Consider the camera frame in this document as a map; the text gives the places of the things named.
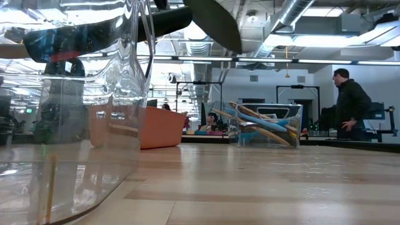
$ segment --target propeller blade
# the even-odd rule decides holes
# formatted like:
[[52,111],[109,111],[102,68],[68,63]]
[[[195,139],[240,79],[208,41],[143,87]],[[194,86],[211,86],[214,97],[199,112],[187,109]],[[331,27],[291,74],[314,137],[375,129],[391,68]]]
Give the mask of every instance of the propeller blade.
[[[187,27],[193,20],[188,7],[180,7],[152,15],[156,37]],[[24,36],[24,45],[29,56],[37,63],[54,63],[94,53],[114,44],[129,21],[124,16],[107,21],[78,26],[58,27],[41,31],[31,31]],[[146,32],[143,20],[139,18],[137,41],[145,41]]]
[[215,0],[184,0],[193,12],[193,21],[217,43],[242,53],[238,24],[231,14]]

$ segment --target dark jacket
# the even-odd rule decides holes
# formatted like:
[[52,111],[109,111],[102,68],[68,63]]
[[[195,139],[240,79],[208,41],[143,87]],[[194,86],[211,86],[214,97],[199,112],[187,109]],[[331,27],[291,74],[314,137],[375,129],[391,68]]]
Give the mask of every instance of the dark jacket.
[[362,120],[371,106],[371,98],[353,79],[342,83],[338,89],[339,96],[335,112],[336,128],[341,128],[343,122],[350,121],[352,118],[357,121],[355,128],[361,126]]

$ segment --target exposed ductwork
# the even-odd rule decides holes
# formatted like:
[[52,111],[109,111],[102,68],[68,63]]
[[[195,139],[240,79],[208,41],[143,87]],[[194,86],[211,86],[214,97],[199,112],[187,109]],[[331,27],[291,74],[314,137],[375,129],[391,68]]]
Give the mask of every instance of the exposed ductwork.
[[[307,11],[308,8],[314,3],[315,0],[286,0],[283,3],[282,10],[277,14],[268,17],[267,25],[264,30],[265,40],[263,44],[253,53],[251,57],[266,58],[268,57],[276,46],[270,44],[268,36],[276,31],[282,33],[293,33],[295,23]],[[252,63],[241,66],[242,69],[267,69],[268,65],[260,63]]]
[[294,26],[315,0],[286,0],[283,3],[278,21],[281,26]]
[[[194,22],[192,22],[185,30],[184,37],[193,42],[186,43],[186,51],[190,56],[208,56],[210,53],[210,43],[207,42],[209,37],[207,34],[200,29]],[[207,81],[207,77],[211,75],[211,66],[208,64],[193,64],[193,70],[191,71],[192,81]],[[204,90],[209,89],[207,86],[193,86],[194,95],[198,100],[198,106],[201,105],[201,101],[206,101],[204,99]]]

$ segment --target transparent box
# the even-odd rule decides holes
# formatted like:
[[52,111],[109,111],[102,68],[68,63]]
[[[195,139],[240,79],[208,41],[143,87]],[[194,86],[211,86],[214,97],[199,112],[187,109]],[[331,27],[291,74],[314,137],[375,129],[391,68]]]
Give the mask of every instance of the transparent box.
[[303,106],[299,104],[235,104],[226,108],[229,140],[239,147],[296,148]]
[[1,4],[1,224],[66,223],[137,168],[150,12],[148,0]]

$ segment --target man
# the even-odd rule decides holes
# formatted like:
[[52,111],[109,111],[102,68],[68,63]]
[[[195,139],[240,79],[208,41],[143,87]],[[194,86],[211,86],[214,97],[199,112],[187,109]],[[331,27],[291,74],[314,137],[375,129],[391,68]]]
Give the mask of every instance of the man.
[[366,141],[363,118],[369,110],[371,98],[356,81],[349,78],[347,69],[335,70],[333,81],[339,89],[335,112],[337,138]]
[[200,131],[213,131],[213,126],[216,125],[218,120],[217,114],[210,112],[207,116],[207,124],[200,128]]

